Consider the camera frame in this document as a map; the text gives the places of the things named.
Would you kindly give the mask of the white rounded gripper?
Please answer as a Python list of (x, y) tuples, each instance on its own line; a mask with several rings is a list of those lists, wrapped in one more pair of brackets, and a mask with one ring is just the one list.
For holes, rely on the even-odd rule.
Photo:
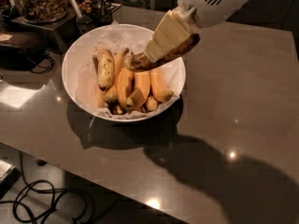
[(190, 25), (197, 28), (215, 26), (227, 20), (248, 1), (178, 0), (178, 6), (163, 16), (144, 53), (152, 62), (157, 62), (194, 34)]

